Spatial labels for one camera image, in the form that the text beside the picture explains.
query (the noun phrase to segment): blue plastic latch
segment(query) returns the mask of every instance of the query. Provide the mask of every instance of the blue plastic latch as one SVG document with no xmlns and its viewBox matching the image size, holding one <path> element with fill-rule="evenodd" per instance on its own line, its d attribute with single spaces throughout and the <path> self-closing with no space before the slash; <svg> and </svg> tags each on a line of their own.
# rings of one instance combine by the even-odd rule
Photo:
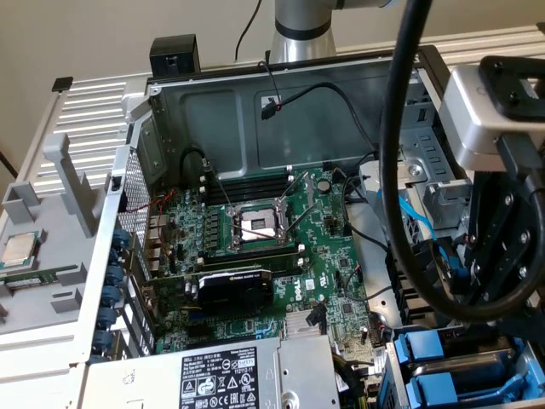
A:
<svg viewBox="0 0 545 409">
<path fill-rule="evenodd" d="M 516 374 L 499 389 L 487 389 L 458 395 L 458 404 L 461 407 L 482 407 L 513 402 L 519 399 L 523 384 L 522 377 Z"/>
<path fill-rule="evenodd" d="M 437 330 L 409 332 L 406 337 L 415 362 L 445 357 Z"/>
<path fill-rule="evenodd" d="M 410 409 L 418 409 L 422 407 L 422 397 L 420 396 L 420 389 L 418 388 L 418 382 L 413 377 L 410 382 L 405 385 L 407 389 L 407 396 L 409 397 Z"/>
<path fill-rule="evenodd" d="M 536 360 L 529 360 L 528 373 L 525 376 L 525 388 L 522 392 L 524 399 L 535 399 L 543 396 L 545 389 L 545 375 Z"/>
<path fill-rule="evenodd" d="M 451 405 L 458 402 L 452 376 L 448 373 L 421 375 L 416 378 L 427 407 Z"/>
<path fill-rule="evenodd" d="M 398 361 L 400 364 L 404 364 L 410 361 L 409 347 L 407 346 L 407 340 L 405 335 L 401 334 L 398 339 L 393 342 L 395 346 L 395 352 L 398 354 Z"/>
<path fill-rule="evenodd" d="M 112 236 L 112 245 L 114 247 L 120 247 L 122 249 L 126 249 L 129 247 L 130 244 L 130 234 L 126 230 L 123 230 L 122 228 L 116 228 L 113 231 Z"/>
</svg>

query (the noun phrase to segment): gray robot arm cylinder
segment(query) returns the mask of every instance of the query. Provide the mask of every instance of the gray robot arm cylinder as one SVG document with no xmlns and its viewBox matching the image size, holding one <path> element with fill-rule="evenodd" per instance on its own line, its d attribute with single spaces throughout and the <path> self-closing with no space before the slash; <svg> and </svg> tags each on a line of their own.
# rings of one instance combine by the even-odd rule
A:
<svg viewBox="0 0 545 409">
<path fill-rule="evenodd" d="M 336 54 L 331 32 L 334 9 L 385 7 L 395 0 L 276 0 L 276 32 L 270 62 L 292 62 Z"/>
</svg>

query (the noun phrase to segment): power supply label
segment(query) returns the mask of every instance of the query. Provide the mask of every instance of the power supply label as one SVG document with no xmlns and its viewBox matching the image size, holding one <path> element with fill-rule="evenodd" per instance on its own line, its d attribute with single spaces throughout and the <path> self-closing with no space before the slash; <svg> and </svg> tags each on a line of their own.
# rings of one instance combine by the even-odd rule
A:
<svg viewBox="0 0 545 409">
<path fill-rule="evenodd" d="M 258 407 L 256 348 L 233 349 L 181 359 L 180 409 Z"/>
</svg>

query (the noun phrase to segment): screw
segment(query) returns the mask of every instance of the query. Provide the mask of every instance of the screw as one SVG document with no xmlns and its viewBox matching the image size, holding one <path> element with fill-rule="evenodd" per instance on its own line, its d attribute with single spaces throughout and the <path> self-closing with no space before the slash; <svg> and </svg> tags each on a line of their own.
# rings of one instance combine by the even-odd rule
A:
<svg viewBox="0 0 545 409">
<path fill-rule="evenodd" d="M 418 169 L 416 166 L 410 166 L 409 167 L 409 173 L 413 177 L 419 176 L 420 175 L 420 169 Z"/>
<path fill-rule="evenodd" d="M 520 102 L 519 94 L 514 91 L 509 94 L 509 102 L 511 102 L 512 105 L 518 105 Z"/>
<path fill-rule="evenodd" d="M 494 69 L 496 70 L 496 74 L 501 74 L 503 72 L 503 63 L 498 61 L 494 64 Z"/>
</svg>

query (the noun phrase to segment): ventilation grille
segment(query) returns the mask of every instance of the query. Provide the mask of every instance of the ventilation grille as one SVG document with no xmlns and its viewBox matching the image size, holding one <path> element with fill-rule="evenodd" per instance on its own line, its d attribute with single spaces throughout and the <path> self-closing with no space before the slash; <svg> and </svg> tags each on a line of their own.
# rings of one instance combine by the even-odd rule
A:
<svg viewBox="0 0 545 409">
<path fill-rule="evenodd" d="M 139 209 L 150 203 L 150 194 L 147 191 L 144 174 L 138 160 L 136 151 L 131 151 L 127 163 L 127 173 L 125 179 L 125 194 L 127 195 L 127 209 Z M 140 245 L 146 243 L 146 225 L 150 209 L 144 207 L 138 211 L 127 211 L 119 214 L 121 227 L 131 233 L 136 233 Z M 144 275 L 149 276 L 149 271 L 144 271 Z"/>
<path fill-rule="evenodd" d="M 136 256 L 138 257 L 138 263 L 140 264 L 142 273 L 144 274 L 144 279 L 146 279 L 146 281 L 149 281 L 150 279 L 152 279 L 152 275 L 150 274 L 150 270 L 147 267 L 147 262 L 144 259 L 144 253 L 142 252 L 141 248 L 139 249 L 139 251 L 136 252 Z"/>
<path fill-rule="evenodd" d="M 91 187 L 104 185 L 116 149 L 126 143 L 128 126 L 121 105 L 126 85 L 120 80 L 74 84 L 48 130 L 68 135 L 68 152 L 76 172 L 85 173 Z M 38 194 L 64 190 L 53 163 L 42 155 L 35 171 L 32 185 Z"/>
</svg>

